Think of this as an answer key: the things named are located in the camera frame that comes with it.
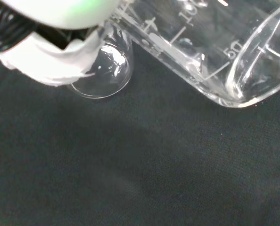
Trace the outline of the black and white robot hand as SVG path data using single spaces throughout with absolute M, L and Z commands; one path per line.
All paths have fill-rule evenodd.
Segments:
M 117 0 L 0 0 L 0 61 L 44 85 L 129 77 L 130 40 L 109 19 Z

